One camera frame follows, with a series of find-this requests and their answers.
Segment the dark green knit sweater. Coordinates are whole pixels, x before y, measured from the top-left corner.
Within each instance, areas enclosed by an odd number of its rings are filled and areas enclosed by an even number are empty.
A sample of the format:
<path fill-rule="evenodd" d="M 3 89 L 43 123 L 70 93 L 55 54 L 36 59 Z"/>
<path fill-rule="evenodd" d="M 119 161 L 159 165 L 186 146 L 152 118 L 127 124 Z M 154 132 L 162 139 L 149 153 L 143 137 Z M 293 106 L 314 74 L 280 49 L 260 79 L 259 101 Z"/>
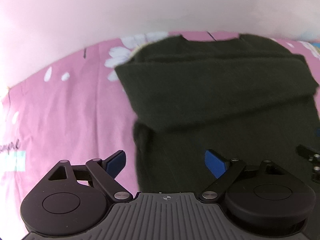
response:
<path fill-rule="evenodd" d="M 133 127 L 140 191 L 201 192 L 214 177 L 212 149 L 251 165 L 274 161 L 319 191 L 298 145 L 319 149 L 319 87 L 302 55 L 241 34 L 152 43 L 116 74 L 137 115 Z"/>

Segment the pink floral bed sheet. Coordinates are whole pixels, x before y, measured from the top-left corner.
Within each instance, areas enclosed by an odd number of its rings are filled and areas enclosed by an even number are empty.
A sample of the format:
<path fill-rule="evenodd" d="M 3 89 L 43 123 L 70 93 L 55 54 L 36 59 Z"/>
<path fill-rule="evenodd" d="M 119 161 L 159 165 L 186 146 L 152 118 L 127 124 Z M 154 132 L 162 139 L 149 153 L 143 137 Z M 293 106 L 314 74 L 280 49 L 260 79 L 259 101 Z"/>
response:
<path fill-rule="evenodd" d="M 207 33 L 179 36 L 195 42 L 234 39 Z M 102 42 L 9 90 L 1 112 L 1 191 L 13 191 L 23 198 L 58 161 L 82 165 L 118 150 L 126 153 L 121 185 L 131 193 L 140 191 L 133 138 L 137 115 L 115 68 L 142 48 L 170 37 L 165 33 L 142 35 L 141 44 L 131 37 Z M 302 55 L 319 85 L 319 59 L 302 42 L 271 40 Z M 319 117 L 319 87 L 314 101 Z"/>

